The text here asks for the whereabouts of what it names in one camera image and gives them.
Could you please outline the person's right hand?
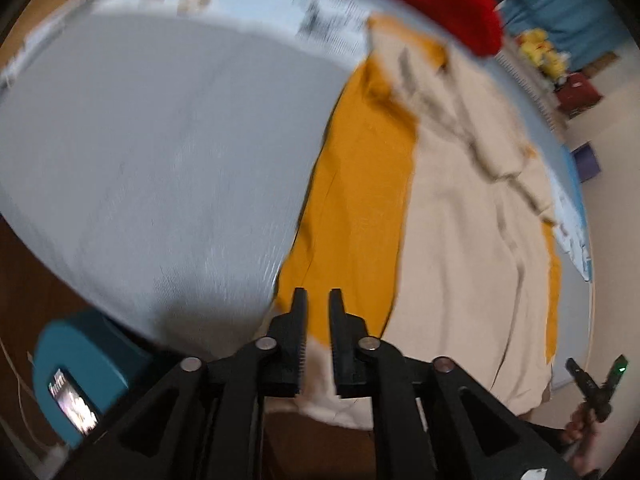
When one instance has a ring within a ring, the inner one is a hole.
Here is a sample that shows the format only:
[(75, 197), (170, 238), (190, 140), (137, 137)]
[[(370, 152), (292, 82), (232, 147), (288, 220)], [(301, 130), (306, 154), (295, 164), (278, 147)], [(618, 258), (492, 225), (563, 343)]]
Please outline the person's right hand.
[(596, 452), (601, 429), (596, 413), (587, 403), (578, 405), (562, 431), (562, 439), (570, 445), (567, 463), (576, 474), (588, 476), (597, 470)]

